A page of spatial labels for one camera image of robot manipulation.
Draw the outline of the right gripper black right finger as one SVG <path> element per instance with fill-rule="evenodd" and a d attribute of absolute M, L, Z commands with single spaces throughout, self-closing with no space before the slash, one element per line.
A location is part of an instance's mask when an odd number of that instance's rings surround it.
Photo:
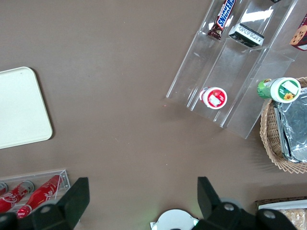
<path fill-rule="evenodd" d="M 232 202 L 220 200 L 207 177 L 198 177 L 198 204 L 203 219 L 194 230 L 295 230 L 296 227 L 281 212 L 261 209 L 256 215 L 246 212 Z"/>

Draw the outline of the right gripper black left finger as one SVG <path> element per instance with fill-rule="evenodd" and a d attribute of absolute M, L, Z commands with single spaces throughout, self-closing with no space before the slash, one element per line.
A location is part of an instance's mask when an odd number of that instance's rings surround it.
<path fill-rule="evenodd" d="M 15 213 L 0 215 L 2 230 L 73 230 L 90 202 L 89 180 L 80 177 L 55 204 L 47 203 L 29 216 L 18 219 Z"/>

